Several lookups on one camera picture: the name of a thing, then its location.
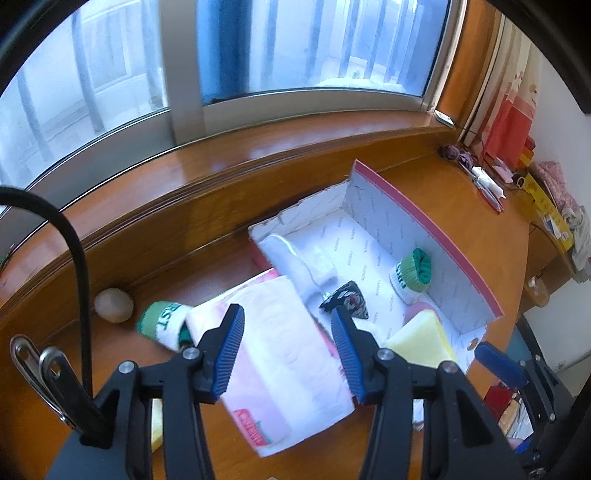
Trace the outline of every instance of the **floral curtain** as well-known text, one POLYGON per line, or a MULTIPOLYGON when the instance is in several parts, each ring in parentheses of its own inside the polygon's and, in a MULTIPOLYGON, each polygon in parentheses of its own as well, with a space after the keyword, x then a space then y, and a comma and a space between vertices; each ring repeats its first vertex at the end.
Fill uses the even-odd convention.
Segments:
POLYGON ((505 19, 498 54, 465 144, 515 168, 536 110, 542 54, 505 19))

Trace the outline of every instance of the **red label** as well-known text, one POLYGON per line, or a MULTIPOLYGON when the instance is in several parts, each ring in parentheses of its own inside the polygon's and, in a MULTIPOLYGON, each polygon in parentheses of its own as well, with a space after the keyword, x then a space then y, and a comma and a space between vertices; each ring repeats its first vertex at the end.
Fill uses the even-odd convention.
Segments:
POLYGON ((251 442, 255 446, 264 447, 266 445, 269 445, 268 442, 265 440, 265 437, 263 437, 261 431, 258 429, 255 420, 252 418, 251 413, 247 409, 242 408, 240 410, 234 410, 234 416, 238 419, 238 421, 244 428, 244 431, 250 437, 251 442))

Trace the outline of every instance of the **wooden table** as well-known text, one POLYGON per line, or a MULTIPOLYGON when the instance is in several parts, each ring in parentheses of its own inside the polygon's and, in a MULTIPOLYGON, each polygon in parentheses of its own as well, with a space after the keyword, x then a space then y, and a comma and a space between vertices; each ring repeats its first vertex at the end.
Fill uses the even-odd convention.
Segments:
MULTIPOLYGON (((384 177, 395 184, 429 215, 471 260, 499 300, 505 316, 489 325, 486 339, 505 348, 517 318, 525 274, 528 222, 509 198, 497 215, 480 197, 472 182, 456 167, 435 155, 394 167, 384 177)), ((259 272, 249 256, 244 231, 197 252, 184 262, 130 291, 136 316, 123 325, 99 319, 93 323, 95 388, 117 365, 133 359, 140 365, 165 361, 170 353, 134 331, 137 312, 156 300, 197 305, 259 272)), ((52 339, 79 369, 77 325, 52 339)), ((480 365, 468 377, 484 395, 492 376, 480 365)), ((1 414, 12 435, 6 454, 27 480, 44 478, 69 431, 22 379, 11 385, 12 394, 1 414)), ((373 409, 363 407, 329 430, 293 448, 260 459, 242 438, 223 405, 203 406, 203 420, 216 476, 219 479, 279 480, 356 479, 365 454, 373 409)), ((415 435, 410 478, 420 474, 422 438, 415 435)), ((154 478, 162 480, 162 449, 154 455, 154 478)))

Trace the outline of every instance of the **crumpled black package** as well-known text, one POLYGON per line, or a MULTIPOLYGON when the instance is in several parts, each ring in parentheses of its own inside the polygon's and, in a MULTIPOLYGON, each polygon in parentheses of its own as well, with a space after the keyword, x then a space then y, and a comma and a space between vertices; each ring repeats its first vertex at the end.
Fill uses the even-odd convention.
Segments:
POLYGON ((361 295, 361 290, 353 280, 337 288, 330 297, 320 304, 320 308, 330 313, 339 305, 344 305, 352 317, 362 320, 369 318, 365 298, 361 295))

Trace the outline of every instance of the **metal window frame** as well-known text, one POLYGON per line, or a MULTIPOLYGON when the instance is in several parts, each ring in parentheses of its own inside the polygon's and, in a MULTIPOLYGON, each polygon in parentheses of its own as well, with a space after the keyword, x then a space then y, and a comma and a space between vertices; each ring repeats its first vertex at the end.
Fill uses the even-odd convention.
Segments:
MULTIPOLYGON (((450 0, 443 35, 422 98, 375 90, 303 89, 264 92, 204 107, 197 56, 198 1, 159 1, 162 60, 169 108, 103 134, 61 159, 28 190, 63 208, 98 184, 147 158, 211 135, 313 113, 425 111, 433 106, 441 80, 449 71, 454 45, 457 45, 462 27, 461 5, 465 11, 466 2, 450 0), (92 175, 88 172, 89 165, 92 165, 92 175)), ((79 3, 74 1, 72 5, 79 6, 79 3)), ((64 14, 56 15, 56 19, 60 20, 58 23, 65 19, 67 15, 64 14)), ((0 254, 8 251, 12 244, 21 243, 40 225, 39 219, 31 214, 15 209, 1 211, 0 254)))

